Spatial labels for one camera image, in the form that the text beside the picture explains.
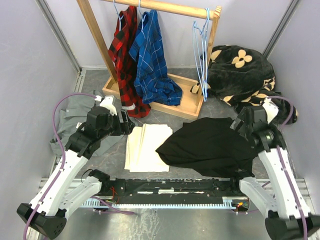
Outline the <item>black shirt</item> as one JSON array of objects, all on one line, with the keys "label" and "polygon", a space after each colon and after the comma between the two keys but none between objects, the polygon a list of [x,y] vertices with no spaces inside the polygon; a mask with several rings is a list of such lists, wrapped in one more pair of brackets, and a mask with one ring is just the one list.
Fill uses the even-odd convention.
[{"label": "black shirt", "polygon": [[231,129],[233,120],[204,117],[185,122],[156,149],[169,166],[193,169],[205,177],[232,178],[252,173],[257,152]]}]

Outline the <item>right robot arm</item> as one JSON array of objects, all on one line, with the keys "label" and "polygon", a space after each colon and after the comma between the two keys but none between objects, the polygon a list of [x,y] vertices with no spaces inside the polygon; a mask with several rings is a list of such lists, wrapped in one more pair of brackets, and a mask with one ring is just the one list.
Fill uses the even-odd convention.
[{"label": "right robot arm", "polygon": [[277,113],[272,104],[244,107],[230,126],[258,152],[274,196],[253,176],[232,180],[229,189],[236,196],[244,193],[253,202],[265,217],[272,240],[306,240],[320,229],[320,217],[312,214],[299,190],[284,137],[272,123]]}]

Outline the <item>light blue hangers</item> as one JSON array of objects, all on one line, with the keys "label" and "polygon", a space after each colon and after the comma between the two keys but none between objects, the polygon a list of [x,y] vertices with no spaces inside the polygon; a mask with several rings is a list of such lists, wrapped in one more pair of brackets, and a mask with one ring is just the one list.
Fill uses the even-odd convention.
[{"label": "light blue hangers", "polygon": [[210,9],[205,8],[206,18],[202,27],[198,26],[195,20],[192,23],[192,46],[195,66],[198,75],[199,90],[202,93],[203,101],[208,99],[208,50],[207,36],[210,20]]}]

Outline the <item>wooden clothes rack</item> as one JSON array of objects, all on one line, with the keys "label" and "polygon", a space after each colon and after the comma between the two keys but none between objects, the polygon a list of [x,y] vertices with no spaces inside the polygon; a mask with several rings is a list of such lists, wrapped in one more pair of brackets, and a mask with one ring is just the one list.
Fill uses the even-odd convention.
[{"label": "wooden clothes rack", "polygon": [[200,31],[204,53],[195,52],[198,67],[208,69],[221,7],[211,11],[160,1],[126,0],[126,10],[117,13],[113,40],[107,46],[90,3],[78,5],[110,73],[103,88],[104,97],[95,98],[110,115],[117,115],[113,104],[119,98],[128,118],[144,118],[151,110],[196,120],[207,99],[206,72],[198,80],[168,73],[158,11],[204,19]]}]

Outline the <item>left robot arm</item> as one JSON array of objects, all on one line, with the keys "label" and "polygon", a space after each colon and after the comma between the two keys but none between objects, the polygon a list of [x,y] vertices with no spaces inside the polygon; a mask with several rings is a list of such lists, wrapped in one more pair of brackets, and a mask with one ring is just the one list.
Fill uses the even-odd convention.
[{"label": "left robot arm", "polygon": [[117,114],[115,107],[94,106],[86,121],[81,123],[62,148],[62,157],[40,192],[30,201],[17,208],[17,214],[40,234],[53,240],[66,226],[67,219],[86,200],[111,191],[110,176],[100,170],[92,170],[88,177],[70,193],[66,193],[75,176],[101,147],[109,136],[129,135],[135,124],[123,109]]}]

